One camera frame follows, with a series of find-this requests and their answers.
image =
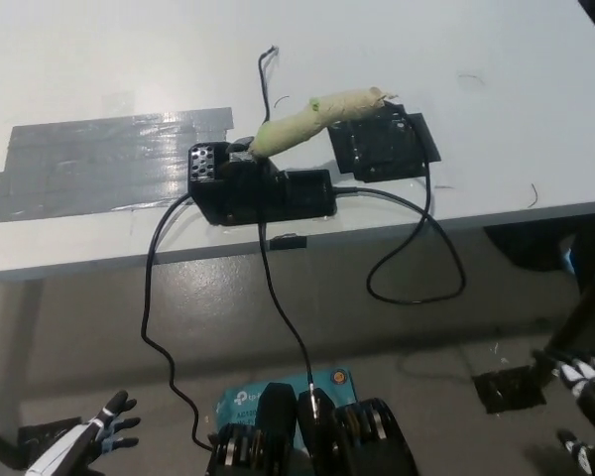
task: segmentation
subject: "duct tape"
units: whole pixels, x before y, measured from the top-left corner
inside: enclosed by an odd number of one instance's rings
[[[0,222],[164,206],[187,190],[187,150],[230,129],[231,108],[14,127]]]

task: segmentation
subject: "concrete floor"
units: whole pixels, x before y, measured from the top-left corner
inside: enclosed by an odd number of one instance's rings
[[[530,362],[577,300],[562,273],[513,268],[482,231],[452,232],[469,277],[451,302],[397,307],[367,295],[371,265],[395,242],[273,253],[278,296],[316,368],[350,367],[360,399],[393,408],[423,475],[572,475],[554,432],[595,442],[559,385],[548,405],[488,416],[471,376]],[[298,347],[273,308],[260,256],[161,266],[150,333],[178,362],[198,403],[202,439],[212,406],[234,385],[302,371]],[[379,276],[392,296],[456,286],[439,240],[426,236]],[[139,400],[139,448],[93,467],[109,475],[199,475],[208,453],[189,440],[191,411],[167,388],[167,367],[140,339],[143,270],[0,285],[0,428],[90,417],[116,390]],[[0,474],[13,474],[0,466]]]

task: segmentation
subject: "black cable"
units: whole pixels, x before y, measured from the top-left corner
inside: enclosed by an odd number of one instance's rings
[[[163,232],[163,229],[166,226],[166,223],[168,222],[168,219],[170,218],[170,216],[175,212],[175,210],[179,206],[181,206],[183,203],[185,203],[188,199],[189,199],[189,193],[186,193],[181,198],[178,198],[177,201],[175,201],[172,205],[170,205],[170,208],[168,208],[168,210],[166,210],[164,215],[161,217],[161,220],[159,221],[159,224],[157,225],[157,228],[155,229],[155,233],[152,236],[152,241],[150,242],[150,247],[148,248],[148,258],[146,260],[146,288],[145,288],[145,299],[144,299],[144,307],[143,307],[143,319],[141,321],[141,338],[143,339],[143,341],[146,344],[148,344],[150,347],[155,349],[157,352],[159,352],[161,355],[163,355],[166,358],[166,360],[168,361],[168,365],[170,367],[170,377],[168,379],[168,385],[170,386],[170,389],[175,394],[177,394],[181,400],[183,400],[185,403],[187,403],[191,407],[191,410],[194,413],[194,423],[193,423],[193,426],[191,427],[191,440],[194,443],[196,443],[199,447],[201,447],[202,449],[211,451],[212,450],[211,446],[209,446],[206,443],[203,443],[196,436],[196,432],[198,430],[198,407],[196,406],[194,401],[190,397],[188,397],[186,394],[184,394],[175,384],[175,376],[176,376],[176,372],[177,372],[177,364],[175,363],[175,359],[172,357],[170,352],[168,352],[164,347],[162,347],[157,342],[155,342],[150,337],[148,337],[148,320],[150,319],[150,302],[152,299],[152,267],[154,266],[154,263],[155,263],[155,257],[157,254],[157,245],[159,244],[159,237],[161,236],[161,233]]]
[[[372,296],[373,298],[375,298],[377,300],[380,300],[382,302],[388,302],[390,304],[399,304],[399,305],[425,304],[428,302],[437,302],[440,300],[456,298],[457,296],[462,294],[464,286],[462,286],[462,289],[459,288],[459,291],[457,291],[456,293],[450,293],[449,295],[445,295],[445,296],[428,297],[428,298],[423,298],[423,299],[397,299],[397,298],[393,298],[393,297],[385,297],[385,296],[381,296],[373,288],[373,279],[375,277],[375,274],[379,271],[379,269],[382,266],[384,266],[389,260],[391,260],[395,255],[402,252],[408,245],[410,245],[418,237],[419,233],[423,229],[425,222],[427,221],[427,218],[430,216],[429,210],[431,208],[431,199],[432,199],[431,179],[430,179],[430,173],[429,173],[429,155],[427,153],[427,150],[425,149],[425,144],[423,143],[422,139],[420,138],[420,135],[417,132],[417,128],[415,127],[415,123],[413,122],[413,120],[410,118],[410,116],[406,112],[406,109],[404,108],[404,106],[401,104],[393,104],[390,102],[388,102],[388,105],[399,109],[399,111],[402,114],[402,117],[406,121],[406,124],[412,130],[413,134],[415,135],[415,138],[418,140],[418,143],[421,147],[422,159],[423,159],[423,162],[422,162],[423,177],[425,179],[425,203],[424,203],[422,211],[416,210],[420,214],[420,220],[418,221],[418,223],[416,224],[415,228],[413,229],[412,233],[408,236],[408,238],[401,245],[399,245],[397,248],[395,248],[390,253],[388,253],[386,256],[384,256],[381,260],[379,260],[377,262],[377,264],[375,264],[375,266],[372,267],[372,269],[368,273],[368,276],[366,277],[366,290],[368,291],[368,294],[370,294],[370,296]]]
[[[262,66],[262,61],[264,61],[265,58],[268,55],[270,55],[271,53],[273,53],[276,49],[277,49],[277,47],[270,47],[268,50],[266,50],[264,53],[262,53],[260,55],[260,57],[258,58],[258,73],[260,74],[260,88],[262,89],[262,100],[265,105],[265,120],[262,121],[263,124],[265,122],[269,122],[269,119],[271,119],[271,107],[269,106],[269,91],[267,90],[267,79],[265,78],[265,71]]]
[[[304,341],[301,340],[301,336],[299,335],[298,331],[291,323],[289,318],[287,317],[285,311],[282,309],[280,302],[278,301],[278,297],[276,296],[276,291],[274,290],[274,285],[271,280],[271,271],[269,270],[269,261],[267,259],[267,249],[265,246],[265,223],[258,223],[258,240],[260,242],[260,254],[262,255],[262,263],[265,267],[265,276],[267,277],[267,287],[269,288],[269,294],[271,295],[271,299],[273,300],[274,304],[276,305],[276,309],[278,310],[278,314],[285,322],[291,334],[294,335],[294,338],[297,341],[297,345],[299,345],[299,350],[301,351],[301,355],[304,358],[304,365],[306,366],[306,379],[310,384],[313,383],[313,372],[310,367],[310,358],[308,357],[308,351],[306,350],[306,346],[304,345]]]
[[[271,118],[271,108],[269,106],[269,91],[267,89],[267,79],[265,78],[265,72],[263,70],[262,63],[265,60],[265,58],[268,55],[272,54],[276,49],[277,49],[276,47],[270,47],[268,50],[266,50],[264,53],[262,53],[260,55],[260,57],[258,58],[258,72],[260,73],[260,87],[262,89],[262,100],[265,105],[265,119],[263,121],[263,124],[265,122],[269,122],[269,119]],[[267,287],[269,288],[269,294],[271,295],[271,299],[274,302],[274,305],[276,307],[276,310],[278,311],[278,314],[280,315],[282,320],[285,322],[285,324],[291,331],[291,334],[294,335],[294,338],[297,341],[297,345],[299,345],[299,350],[301,351],[301,355],[304,359],[304,365],[306,367],[306,380],[310,385],[312,385],[313,384],[313,372],[312,372],[312,369],[310,366],[310,358],[308,357],[308,351],[306,350],[304,341],[301,339],[301,336],[299,335],[298,331],[296,330],[294,325],[291,323],[291,321],[287,317],[285,310],[280,305],[280,301],[278,300],[278,297],[276,296],[276,291],[274,290],[274,284],[271,279],[271,270],[269,269],[269,260],[267,259],[267,246],[266,246],[267,240],[265,237],[266,228],[267,228],[267,223],[265,222],[265,217],[263,214],[263,203],[262,203],[262,198],[261,198],[258,202],[258,241],[260,243],[260,254],[262,255],[262,263],[265,267],[265,276],[267,278]]]
[[[360,187],[360,186],[342,186],[342,187],[335,187],[334,191],[338,195],[366,193],[366,194],[382,196],[389,200],[395,201],[395,202],[405,206],[406,208],[410,208],[411,210],[420,214],[421,220],[416,225],[415,230],[408,237],[408,239],[404,242],[403,246],[400,245],[399,247],[397,247],[397,250],[401,251],[408,244],[410,244],[410,242],[415,238],[415,236],[417,236],[418,232],[422,228],[425,221],[427,221],[427,222],[429,222],[430,226],[432,228],[434,228],[434,230],[436,230],[436,232],[440,235],[440,237],[445,242],[445,245],[447,246],[450,254],[452,255],[452,259],[454,260],[454,264],[456,265],[458,274],[460,276],[460,285],[458,286],[458,289],[455,292],[450,293],[445,296],[427,297],[425,299],[410,300],[410,301],[389,299],[387,297],[376,297],[373,293],[371,293],[372,296],[375,296],[375,298],[378,298],[379,300],[384,300],[385,302],[392,302],[392,303],[397,303],[397,304],[422,304],[422,303],[437,302],[440,300],[456,298],[457,296],[460,296],[463,293],[463,291],[465,290],[465,287],[467,286],[467,276],[465,275],[465,268],[463,267],[463,263],[461,262],[460,257],[458,256],[458,252],[456,251],[454,244],[450,240],[449,236],[447,236],[447,233],[445,233],[445,231],[440,226],[440,224],[438,224],[438,222],[432,217],[432,215],[429,214],[429,212],[425,208],[421,208],[420,206],[416,205],[415,203],[412,203],[411,201],[406,200],[405,198],[401,198],[400,196],[396,196],[392,193],[388,193],[387,191],[376,190],[374,188],[364,188],[364,187]],[[380,260],[381,264],[385,263],[388,259],[392,258],[392,256],[394,256],[394,254],[391,252],[386,256],[387,257],[385,259]]]

